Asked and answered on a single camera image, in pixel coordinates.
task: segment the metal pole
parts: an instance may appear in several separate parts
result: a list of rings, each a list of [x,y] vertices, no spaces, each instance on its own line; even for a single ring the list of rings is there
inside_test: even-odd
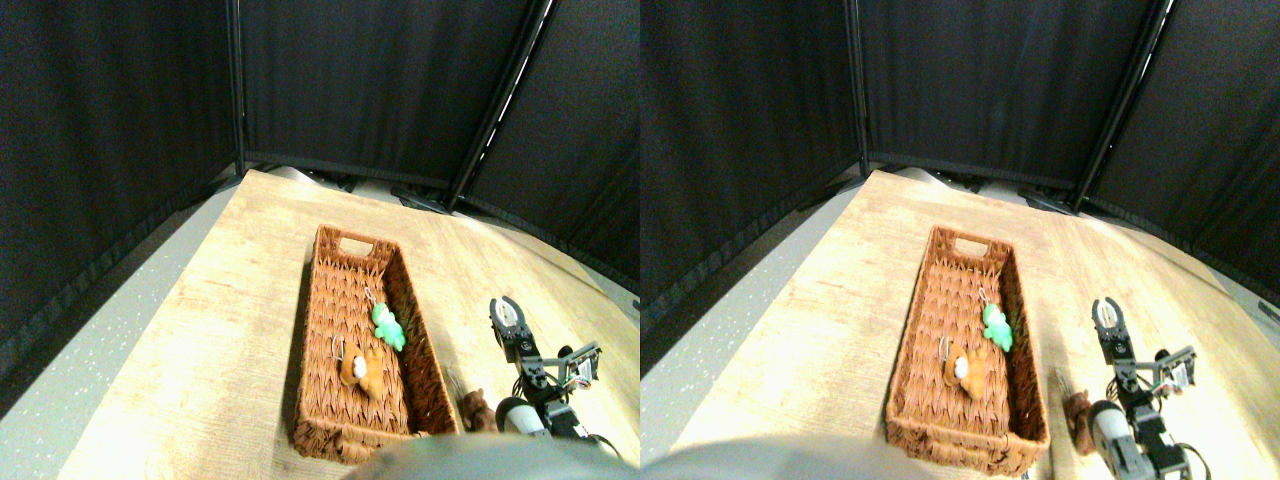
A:
[[[845,0],[845,42],[849,45],[850,76],[854,81],[854,128],[858,133],[858,168],[863,178],[870,170],[870,151],[867,147],[867,90],[863,84],[863,28],[858,14],[858,0]]]
[[[236,175],[243,178],[244,166],[244,58],[241,44],[239,0],[227,1],[227,46],[230,54],[228,65],[232,81],[232,105],[234,109],[233,128],[236,134]]]
[[[488,150],[494,137],[497,137],[503,114],[506,114],[507,108],[511,106],[511,100],[516,93],[520,77],[524,74],[525,68],[532,58],[539,35],[545,28],[545,24],[550,22],[554,6],[556,3],[553,0],[540,0],[530,4],[529,12],[526,12],[525,19],[521,23],[517,45],[507,58],[507,65],[503,69],[502,82],[489,99],[489,108],[485,114],[485,119],[480,124],[480,128],[476,129],[475,137],[471,140],[471,147],[467,148],[467,156],[463,161],[462,170],[458,172],[457,177],[453,179],[453,187],[451,188],[449,197],[444,202],[445,209],[449,211],[453,211],[463,192],[466,192],[467,187],[470,187],[476,170],[480,168],[480,161],[484,159],[485,150]]]
[[[1088,197],[1089,187],[1092,187],[1093,182],[1097,179],[1100,170],[1102,169],[1102,163],[1111,152],[1112,142],[1115,142],[1124,122],[1129,116],[1129,110],[1133,106],[1134,97],[1138,88],[1142,86],[1143,77],[1147,73],[1147,67],[1151,64],[1156,46],[1160,44],[1160,35],[1165,29],[1169,15],[1174,9],[1174,1],[1175,0],[1152,1],[1152,10],[1147,13],[1147,23],[1143,29],[1142,44],[1134,46],[1134,51],[1129,56],[1129,67],[1125,73],[1124,87],[1120,91],[1120,96],[1117,96],[1111,104],[1111,113],[1107,118],[1106,128],[1098,137],[1098,142],[1093,146],[1089,169],[1080,182],[1080,189],[1075,192],[1075,197],[1071,200],[1073,212],[1080,212],[1080,206]]]

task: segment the basket handle hole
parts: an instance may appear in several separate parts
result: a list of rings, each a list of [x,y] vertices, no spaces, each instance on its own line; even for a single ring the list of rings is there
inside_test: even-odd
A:
[[[374,244],[343,237],[338,241],[338,248],[351,255],[367,256],[374,251]]]
[[[956,252],[975,257],[986,256],[988,251],[986,243],[978,243],[964,238],[956,238],[955,250]]]

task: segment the robotic arm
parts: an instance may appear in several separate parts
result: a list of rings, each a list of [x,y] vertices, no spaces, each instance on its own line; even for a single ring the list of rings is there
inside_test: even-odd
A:
[[[1093,302],[1093,326],[1107,365],[1115,367],[1108,397],[1089,410],[1093,444],[1116,479],[1190,479],[1185,444],[1165,431],[1165,421],[1152,402],[1196,384],[1196,351],[1185,347],[1170,355],[1161,349],[1155,362],[1139,362],[1133,352],[1120,305],[1107,297]],[[1138,376],[1147,370],[1152,381]]]
[[[607,443],[603,436],[589,434],[568,406],[571,392],[589,389],[591,381],[599,379],[600,347],[595,342],[576,351],[564,346],[557,358],[543,358],[525,323],[525,312],[507,297],[489,302],[489,319],[507,362],[515,364],[520,375],[512,397],[498,403],[494,412],[498,430]],[[548,372],[547,367],[558,367],[559,375]]]

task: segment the stuffed animal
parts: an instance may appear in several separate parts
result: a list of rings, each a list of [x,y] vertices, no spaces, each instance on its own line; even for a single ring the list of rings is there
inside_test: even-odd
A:
[[[983,348],[968,353],[955,348],[943,367],[942,381],[952,387],[960,385],[969,398],[980,399],[987,392],[987,364],[988,356]]]
[[[383,381],[383,361],[385,355],[381,348],[370,348],[365,355],[367,372],[360,379],[360,388],[365,389],[369,398],[380,402],[387,397],[387,383]]]
[[[498,433],[498,421],[494,419],[493,408],[489,408],[489,402],[484,399],[483,388],[462,397],[458,410],[467,431]]]
[[[1096,452],[1093,436],[1089,431],[1089,390],[1076,392],[1062,401],[1062,412],[1066,413],[1066,429],[1071,433],[1071,443],[1075,452],[1082,457]]]
[[[342,356],[342,369],[338,378],[343,385],[358,384],[361,389],[374,401],[381,401],[387,396],[387,385],[383,383],[384,355],[378,348],[370,348],[367,353],[360,348],[347,348]]]
[[[392,314],[387,303],[374,306],[374,324],[378,325],[374,329],[374,337],[381,338],[383,342],[396,348],[397,352],[404,348],[404,329],[396,323],[396,314]]]
[[[360,383],[360,379],[369,374],[369,364],[365,361],[365,356],[360,352],[360,348],[352,347],[344,349],[338,378],[342,379],[343,385],[351,387]]]
[[[982,335],[996,342],[1005,352],[1009,352],[1009,348],[1014,346],[1014,330],[1009,326],[1005,314],[1000,311],[996,303],[987,303],[987,308],[983,308],[982,323],[987,324],[987,329],[982,330]]]

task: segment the gray floor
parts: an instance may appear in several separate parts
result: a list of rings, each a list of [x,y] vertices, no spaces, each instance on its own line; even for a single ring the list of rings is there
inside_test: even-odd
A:
[[[291,168],[271,174],[338,188]],[[399,205],[389,191],[387,182],[361,180],[352,193]],[[104,294],[110,297],[0,419],[0,479],[58,476],[133,344],[234,193],[233,187],[174,214],[106,275],[102,283],[119,287]],[[497,219],[477,219],[511,228]],[[639,325],[635,296],[590,268],[582,269]]]
[[[897,174],[964,189],[963,186],[940,180],[915,168],[904,169]],[[778,227],[765,233],[756,244],[748,247],[740,259],[726,268],[749,271],[740,275],[741,279],[728,289],[728,293],[721,297],[640,381],[640,424],[644,426],[640,434],[641,465],[660,458],[671,449],[698,404],[707,397],[716,378],[764,315],[764,310],[856,193],[856,188],[842,192],[820,205],[783,219]],[[1027,201],[1018,196],[1018,187],[1005,182],[992,182],[978,195],[1027,205]],[[1221,274],[1216,271],[1215,274],[1271,343],[1280,349],[1280,324],[1258,310],[1258,296]]]

